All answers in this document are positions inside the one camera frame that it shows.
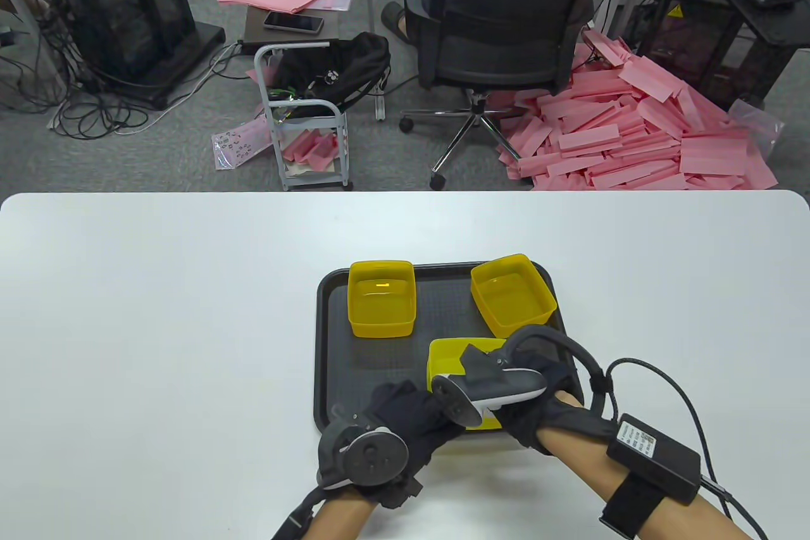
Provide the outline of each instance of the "forearm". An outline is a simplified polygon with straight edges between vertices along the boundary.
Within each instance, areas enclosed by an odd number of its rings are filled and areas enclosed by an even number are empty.
[[[628,470],[608,457],[607,445],[573,435],[564,430],[537,431],[547,450],[571,468],[599,497],[608,501],[619,488]],[[639,532],[642,540],[750,540],[717,508],[698,496],[683,506],[664,498]]]
[[[321,507],[303,540],[355,540],[375,507],[376,503],[348,488]]]

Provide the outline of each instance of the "white cable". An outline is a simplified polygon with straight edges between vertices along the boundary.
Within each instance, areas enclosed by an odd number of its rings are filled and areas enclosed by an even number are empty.
[[[238,44],[239,44],[239,42],[234,42],[234,43],[231,44],[231,46],[228,46],[225,49],[223,49],[223,51],[220,52],[219,56],[217,56],[217,58],[211,64],[211,68],[207,72],[205,72],[205,74],[203,74],[202,77],[199,80],[197,80],[197,84],[194,85],[194,88],[191,89],[191,92],[189,92],[188,95],[183,97],[181,100],[179,100],[173,106],[166,108],[162,112],[162,114],[159,115],[159,117],[155,118],[153,121],[151,121],[151,123],[148,123],[145,127],[140,127],[139,129],[135,129],[134,131],[122,132],[122,131],[116,130],[115,134],[116,135],[137,135],[139,132],[144,132],[144,131],[146,131],[148,129],[151,129],[151,127],[153,127],[157,123],[159,123],[159,121],[162,120],[162,118],[165,115],[167,115],[169,112],[173,111],[174,109],[177,109],[177,107],[180,107],[183,103],[185,103],[186,101],[191,99],[191,97],[194,95],[194,93],[199,91],[200,88],[203,86],[203,84],[205,84],[206,79],[208,79],[208,77],[211,76],[211,74],[214,72],[214,69],[216,68],[216,66],[220,64],[220,61],[225,56],[225,53],[230,51],[231,48],[234,48],[234,46],[236,46]]]

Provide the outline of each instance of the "yellow bin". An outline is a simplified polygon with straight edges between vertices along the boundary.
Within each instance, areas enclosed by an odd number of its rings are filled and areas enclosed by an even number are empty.
[[[504,345],[497,337],[442,337],[433,340],[428,350],[428,390],[434,375],[464,375],[461,355],[469,345],[483,352],[492,352]],[[491,415],[484,415],[483,424],[469,430],[497,430],[501,423]]]
[[[416,274],[408,261],[357,261],[348,313],[356,337],[405,337],[416,322]]]
[[[549,286],[524,254],[475,266],[470,276],[472,299],[495,337],[506,339],[526,325],[545,325],[556,310]]]

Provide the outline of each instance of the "pile of pink foam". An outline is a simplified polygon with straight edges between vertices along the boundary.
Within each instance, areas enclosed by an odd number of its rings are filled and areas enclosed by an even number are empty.
[[[338,157],[338,138],[335,132],[321,134],[320,130],[303,131],[282,151],[288,163],[309,165],[322,173]]]
[[[520,155],[501,148],[509,178],[534,190],[732,190],[777,184],[743,127],[621,40],[589,30],[565,91],[499,92],[490,106]],[[601,60],[588,62],[595,53]]]

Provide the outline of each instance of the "chair leg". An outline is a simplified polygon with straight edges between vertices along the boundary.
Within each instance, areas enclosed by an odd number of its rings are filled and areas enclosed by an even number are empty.
[[[470,115],[470,110],[404,110],[402,116],[437,116],[439,118],[456,118]]]
[[[466,135],[466,132],[469,131],[469,129],[472,127],[472,123],[474,121],[475,121],[474,116],[469,116],[466,119],[466,122],[464,123],[464,126],[462,126],[461,130],[459,130],[456,133],[455,137],[453,137],[453,141],[451,141],[451,144],[447,147],[445,152],[442,154],[442,157],[439,158],[438,162],[433,165],[433,169],[431,169],[432,173],[438,173],[439,172],[439,169],[442,168],[442,165],[449,158],[449,155],[451,155],[451,153],[453,153],[453,150],[458,145],[460,140],[462,140],[462,137],[464,137],[464,135]]]
[[[495,123],[492,122],[492,120],[489,120],[489,117],[485,115],[481,116],[481,122],[483,123],[483,126],[486,126],[487,130],[489,130],[489,132],[492,133],[492,136],[495,137],[495,141],[497,141],[498,144],[503,146],[504,149],[507,152],[509,152],[509,155],[512,158],[514,158],[515,160],[520,160],[520,155],[516,151],[514,151],[512,144],[510,144],[509,141],[506,140],[506,137],[504,137],[503,133],[501,133],[501,131],[498,130],[498,127],[495,126]]]

